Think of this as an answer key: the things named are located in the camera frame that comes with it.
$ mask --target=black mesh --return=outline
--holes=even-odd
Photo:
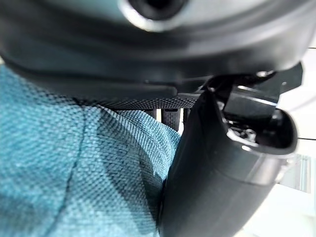
[[[175,98],[153,100],[107,100],[99,102],[112,110],[151,110],[192,108],[198,95],[178,95]]]

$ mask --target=woven fabric texture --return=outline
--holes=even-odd
[[[0,66],[0,236],[158,236],[179,135],[40,89]]]

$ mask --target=shiny black plastic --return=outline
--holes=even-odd
[[[190,113],[165,185],[162,237],[232,237],[288,166],[297,143],[292,119],[258,132],[256,143],[225,123],[213,94]],[[275,133],[270,137],[269,129]]]
[[[225,5],[191,0],[200,11],[189,7],[183,25],[160,34],[129,24],[117,1],[102,3],[102,17],[79,3],[73,7],[82,11],[53,2],[0,0],[0,55],[27,78],[41,78],[41,86],[76,95],[100,94],[102,84],[109,97],[123,97],[135,84],[145,95],[172,97],[198,90],[205,76],[286,70],[302,58],[316,24],[314,0],[262,1],[220,20],[209,11],[224,14]],[[78,79],[89,90],[74,86]]]

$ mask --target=black plastic part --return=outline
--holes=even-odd
[[[225,102],[226,118],[265,126],[276,110],[280,94],[301,85],[303,67],[273,73],[267,78],[240,77],[235,80]]]
[[[161,110],[161,122],[173,130],[179,130],[180,109],[164,109]]]
[[[183,109],[183,126],[185,127],[187,124],[187,121],[189,119],[189,115],[191,112],[191,108],[189,109]]]
[[[267,1],[247,14],[211,23],[199,16],[201,24],[194,27],[154,34],[47,1],[0,0],[0,5],[4,61],[42,87],[89,97],[100,97],[98,85],[107,83],[110,95],[119,97],[132,83],[148,90],[145,95],[164,93],[161,86],[192,93],[206,76],[288,69],[314,35],[316,12],[314,0]],[[78,78],[90,89],[74,86]],[[198,86],[191,86],[196,78]]]
[[[262,139],[255,145],[229,133],[214,95],[199,98],[167,177],[159,224],[162,237],[232,237],[239,231],[296,148],[295,125],[280,113],[283,122],[274,123],[280,128],[273,129],[281,146]]]

